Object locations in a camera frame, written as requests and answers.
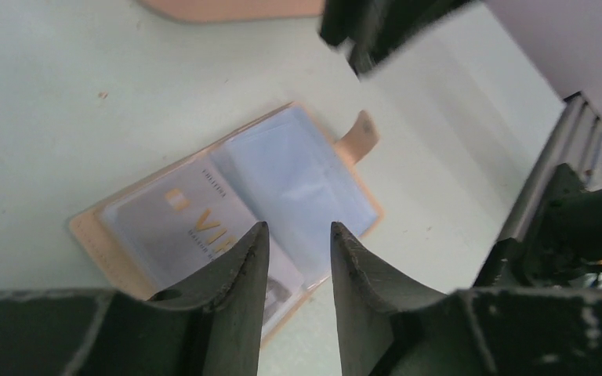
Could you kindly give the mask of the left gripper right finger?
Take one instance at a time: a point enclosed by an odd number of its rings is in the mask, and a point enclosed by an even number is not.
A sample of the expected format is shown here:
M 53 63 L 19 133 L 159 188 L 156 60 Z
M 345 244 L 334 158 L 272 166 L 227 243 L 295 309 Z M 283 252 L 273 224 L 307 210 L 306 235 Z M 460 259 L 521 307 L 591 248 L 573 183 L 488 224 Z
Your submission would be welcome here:
M 474 287 L 443 294 L 331 226 L 345 375 L 602 375 L 602 290 Z

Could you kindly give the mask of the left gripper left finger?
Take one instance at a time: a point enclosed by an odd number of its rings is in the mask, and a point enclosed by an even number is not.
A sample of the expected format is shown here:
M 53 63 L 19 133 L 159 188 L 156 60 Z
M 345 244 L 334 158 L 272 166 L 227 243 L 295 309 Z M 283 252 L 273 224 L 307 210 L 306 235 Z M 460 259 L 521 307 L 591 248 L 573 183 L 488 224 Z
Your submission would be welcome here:
M 116 289 L 0 291 L 0 375 L 254 375 L 269 228 L 140 300 Z

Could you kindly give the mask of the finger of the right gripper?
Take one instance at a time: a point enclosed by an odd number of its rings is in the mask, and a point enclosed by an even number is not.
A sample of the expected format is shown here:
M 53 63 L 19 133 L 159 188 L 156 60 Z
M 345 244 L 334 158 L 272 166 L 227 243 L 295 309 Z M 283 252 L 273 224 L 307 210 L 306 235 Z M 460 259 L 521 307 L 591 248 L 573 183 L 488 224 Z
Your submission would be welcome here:
M 417 34 L 472 4 L 471 0 L 328 0 L 319 37 L 332 48 L 350 42 L 347 62 L 361 77 Z

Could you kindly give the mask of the silver white VIP card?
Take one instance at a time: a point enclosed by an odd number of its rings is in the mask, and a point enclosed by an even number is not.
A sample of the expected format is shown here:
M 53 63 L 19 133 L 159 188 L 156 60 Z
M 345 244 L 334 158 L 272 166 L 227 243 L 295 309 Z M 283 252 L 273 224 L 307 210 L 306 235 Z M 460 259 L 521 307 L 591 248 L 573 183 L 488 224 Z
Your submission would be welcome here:
M 101 221 L 154 292 L 229 251 L 256 217 L 207 158 L 183 164 L 105 207 Z

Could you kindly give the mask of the pink oval card tray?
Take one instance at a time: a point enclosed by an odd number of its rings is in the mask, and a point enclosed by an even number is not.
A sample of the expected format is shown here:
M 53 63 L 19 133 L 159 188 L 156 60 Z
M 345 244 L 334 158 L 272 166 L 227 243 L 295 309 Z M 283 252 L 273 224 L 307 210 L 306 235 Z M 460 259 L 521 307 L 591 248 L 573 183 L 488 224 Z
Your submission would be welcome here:
M 325 7 L 324 0 L 143 0 L 140 4 L 190 23 L 318 16 Z

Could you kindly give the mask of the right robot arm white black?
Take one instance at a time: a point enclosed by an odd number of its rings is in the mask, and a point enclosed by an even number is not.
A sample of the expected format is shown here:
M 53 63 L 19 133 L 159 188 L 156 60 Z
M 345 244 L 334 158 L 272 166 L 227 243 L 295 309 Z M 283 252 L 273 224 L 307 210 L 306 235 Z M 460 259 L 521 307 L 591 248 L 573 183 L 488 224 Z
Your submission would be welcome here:
M 466 1 L 328 1 L 320 38 L 352 43 L 348 64 L 372 73 L 404 44 L 456 16 Z M 476 287 L 570 287 L 602 275 L 602 188 L 592 188 L 602 152 L 602 117 L 575 92 L 531 170 Z

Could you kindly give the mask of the aluminium frame rail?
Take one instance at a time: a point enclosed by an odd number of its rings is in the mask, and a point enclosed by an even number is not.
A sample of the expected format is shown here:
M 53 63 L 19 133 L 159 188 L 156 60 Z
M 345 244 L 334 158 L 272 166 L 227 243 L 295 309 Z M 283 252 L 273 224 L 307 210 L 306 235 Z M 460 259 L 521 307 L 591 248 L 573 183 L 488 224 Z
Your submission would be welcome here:
M 562 164 L 572 168 L 584 189 L 602 189 L 602 117 L 580 92 L 566 99 L 566 107 L 504 222 L 498 241 L 524 239 Z

